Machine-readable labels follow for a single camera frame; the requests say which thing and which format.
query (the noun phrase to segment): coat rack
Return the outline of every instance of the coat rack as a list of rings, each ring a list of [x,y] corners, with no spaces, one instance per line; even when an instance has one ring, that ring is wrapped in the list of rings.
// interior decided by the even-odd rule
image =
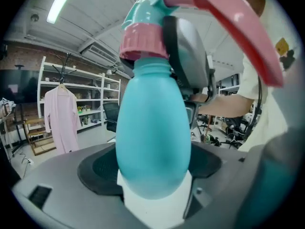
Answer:
[[[66,68],[66,64],[67,64],[67,61],[70,57],[71,53],[67,53],[67,58],[65,61],[63,61],[59,56],[56,55],[57,58],[59,58],[62,62],[62,68],[61,68],[61,72],[54,66],[54,69],[60,74],[60,78],[55,78],[57,81],[59,81],[60,84],[63,84],[65,82],[65,76],[68,75],[68,74],[71,74],[73,72],[75,72],[76,70],[73,70],[73,71],[70,71],[70,72],[67,72],[65,73],[65,68]]]

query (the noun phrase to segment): air conditioner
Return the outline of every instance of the air conditioner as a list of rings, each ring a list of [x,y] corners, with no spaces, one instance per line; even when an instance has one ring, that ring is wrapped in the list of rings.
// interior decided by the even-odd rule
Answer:
[[[91,44],[81,54],[84,57],[104,66],[114,66],[118,62],[116,56],[113,53],[96,43]]]

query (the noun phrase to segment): fluorescent light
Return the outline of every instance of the fluorescent light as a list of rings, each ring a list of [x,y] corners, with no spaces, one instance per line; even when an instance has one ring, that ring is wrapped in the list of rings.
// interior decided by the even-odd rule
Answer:
[[[54,24],[66,0],[54,0],[50,12],[47,17],[47,22]]]

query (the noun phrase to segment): ceiling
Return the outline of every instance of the ceiling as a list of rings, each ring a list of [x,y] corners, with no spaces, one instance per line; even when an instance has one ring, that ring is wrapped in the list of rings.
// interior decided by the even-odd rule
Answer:
[[[84,54],[92,43],[118,60],[123,30],[121,24],[136,0],[67,0],[55,24],[46,22],[54,0],[28,0],[6,35],[6,40],[51,47],[104,65]],[[33,22],[31,15],[38,14]],[[243,53],[218,21],[208,12],[181,8],[176,16],[192,22],[209,55],[213,57],[216,80],[243,71]]]

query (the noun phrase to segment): pink robe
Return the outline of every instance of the pink robe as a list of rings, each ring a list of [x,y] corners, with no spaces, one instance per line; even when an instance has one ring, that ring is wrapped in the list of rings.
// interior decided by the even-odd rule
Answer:
[[[77,130],[81,122],[73,93],[60,87],[48,91],[44,96],[44,122],[46,132],[49,133],[52,130],[59,154],[79,150]]]

